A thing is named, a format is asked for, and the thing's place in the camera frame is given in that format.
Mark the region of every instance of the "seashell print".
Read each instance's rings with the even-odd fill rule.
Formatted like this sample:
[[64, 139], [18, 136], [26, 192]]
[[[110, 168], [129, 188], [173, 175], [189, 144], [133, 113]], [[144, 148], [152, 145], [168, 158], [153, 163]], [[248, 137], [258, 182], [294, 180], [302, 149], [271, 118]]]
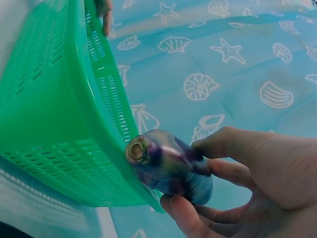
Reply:
[[208, 4], [208, 12], [210, 14], [226, 18], [230, 13], [228, 12], [228, 0], [211, 0]]
[[192, 23], [192, 24], [190, 24], [189, 28], [196, 28], [196, 27], [203, 26], [203, 25], [205, 25], [205, 24], [206, 24], [205, 21], [197, 22], [197, 23]]
[[132, 238], [147, 238], [147, 235], [145, 234], [143, 229], [139, 229]]
[[246, 9], [244, 9], [244, 11], [242, 12], [243, 16], [254, 16], [254, 17], [259, 17], [258, 15], [254, 15], [250, 9], [248, 7], [246, 7]]
[[152, 129], [158, 129], [159, 120], [145, 111], [145, 104], [131, 105], [132, 114], [136, 121], [139, 134], [143, 134]]
[[194, 128], [191, 143], [200, 139], [204, 139], [218, 131], [224, 118], [224, 114], [202, 117], [198, 122], [198, 126]]
[[169, 54], [174, 52], [184, 53], [185, 48], [190, 42], [191, 40], [185, 37], [168, 37], [159, 43], [158, 48], [162, 51], [168, 52]]
[[124, 4], [122, 6], [122, 9], [132, 7], [132, 5], [137, 3], [137, 2], [138, 2], [138, 0], [124, 0]]
[[271, 14], [272, 15], [274, 15], [274, 16], [284, 16], [284, 14], [283, 13], [279, 13], [279, 12], [271, 12]]
[[294, 27], [293, 21], [279, 21], [279, 26], [289, 34], [298, 35], [298, 31]]
[[309, 17], [302, 16], [302, 15], [297, 15], [296, 18], [299, 19], [299, 20], [306, 21], [309, 24], [315, 24], [317, 22], [316, 19], [309, 18]]
[[130, 66], [118, 65], [117, 68], [118, 68], [118, 71], [119, 71], [123, 86], [125, 87], [128, 84], [128, 81], [127, 81], [127, 78], [126, 78], [126, 74], [127, 74], [127, 71], [129, 70]]
[[304, 9], [302, 9], [302, 8], [298, 9], [298, 11], [299, 11], [300, 13], [306, 13], [306, 11], [305, 11]]
[[184, 92], [193, 101], [206, 100], [209, 92], [218, 88], [220, 84], [207, 75], [194, 73], [189, 75], [184, 82]]
[[272, 82], [266, 82], [260, 89], [262, 102], [273, 108], [286, 108], [293, 104], [292, 92], [278, 88]]
[[110, 33], [109, 33], [109, 37], [111, 38], [115, 38], [115, 28], [121, 26], [122, 23], [115, 23], [114, 22], [114, 17], [112, 17], [112, 21], [111, 21], [111, 30], [110, 30]]
[[306, 46], [306, 53], [313, 59], [317, 61], [317, 49], [313, 47]]
[[317, 74], [306, 75], [305, 79], [317, 84]]
[[235, 28], [240, 28], [244, 26], [252, 26], [251, 24], [245, 24], [245, 23], [239, 23], [239, 22], [229, 22], [229, 25], [235, 27]]
[[273, 44], [273, 52], [277, 57], [281, 58], [281, 60], [284, 63], [288, 63], [292, 61], [292, 58], [293, 58], [292, 53], [289, 51], [289, 49], [285, 45], [281, 43]]
[[119, 43], [117, 48], [121, 51], [128, 51], [133, 48], [136, 48], [140, 44], [140, 42], [141, 41], [138, 40], [137, 36], [131, 36], [122, 41], [121, 43]]

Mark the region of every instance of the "green plastic basket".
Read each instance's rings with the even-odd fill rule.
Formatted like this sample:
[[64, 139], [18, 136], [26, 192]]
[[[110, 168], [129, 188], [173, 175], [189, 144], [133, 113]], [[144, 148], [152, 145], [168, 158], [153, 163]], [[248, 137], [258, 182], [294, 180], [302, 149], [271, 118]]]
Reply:
[[89, 206], [149, 204], [124, 158], [138, 131], [93, 0], [46, 0], [28, 16], [0, 84], [0, 153]]

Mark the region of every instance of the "basket rim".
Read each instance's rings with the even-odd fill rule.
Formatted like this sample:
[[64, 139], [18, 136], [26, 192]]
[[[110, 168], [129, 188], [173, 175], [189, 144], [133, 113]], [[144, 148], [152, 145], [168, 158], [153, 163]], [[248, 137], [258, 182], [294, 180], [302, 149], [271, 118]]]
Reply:
[[[71, 64], [65, 64], [65, 67], [72, 94], [77, 102], [81, 116], [86, 122], [87, 128], [92, 133], [92, 136], [101, 150], [106, 155], [109, 155], [109, 148], [111, 148], [109, 159], [120, 171], [126, 183], [155, 210], [163, 212], [163, 209], [159, 204], [158, 194], [151, 192], [138, 181], [132, 168], [125, 160], [124, 148], [126, 143], [119, 131], [114, 125], [108, 126], [105, 124], [106, 121], [112, 121], [112, 119], [102, 101], [90, 63], [84, 1], [86, 1], [87, 5], [94, 4], [93, 0], [69, 0], [63, 37], [64, 57], [71, 59], [64, 60], [65, 62], [71, 62]], [[117, 136], [113, 138], [114, 140], [105, 143], [106, 134], [114, 134]]]

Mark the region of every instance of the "blue tablecloth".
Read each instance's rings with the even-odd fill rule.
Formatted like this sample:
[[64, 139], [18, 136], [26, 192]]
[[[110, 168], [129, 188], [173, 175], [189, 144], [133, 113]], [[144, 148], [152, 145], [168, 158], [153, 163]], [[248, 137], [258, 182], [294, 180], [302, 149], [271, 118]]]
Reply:
[[[317, 8], [311, 0], [114, 1], [110, 44], [139, 132], [190, 143], [225, 125], [317, 136]], [[214, 178], [209, 206], [251, 193]], [[112, 208], [119, 238], [181, 238], [149, 206]]]

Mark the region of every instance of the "hand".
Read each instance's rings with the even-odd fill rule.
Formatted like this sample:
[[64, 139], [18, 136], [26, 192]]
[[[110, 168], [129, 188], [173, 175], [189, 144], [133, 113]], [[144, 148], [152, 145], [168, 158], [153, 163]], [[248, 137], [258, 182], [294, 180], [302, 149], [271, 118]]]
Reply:
[[211, 158], [212, 174], [253, 195], [227, 211], [164, 195], [162, 207], [187, 237], [316, 237], [317, 139], [224, 127], [193, 147]]
[[104, 34], [109, 35], [112, 24], [112, 1], [111, 0], [95, 0], [98, 17], [104, 20]]

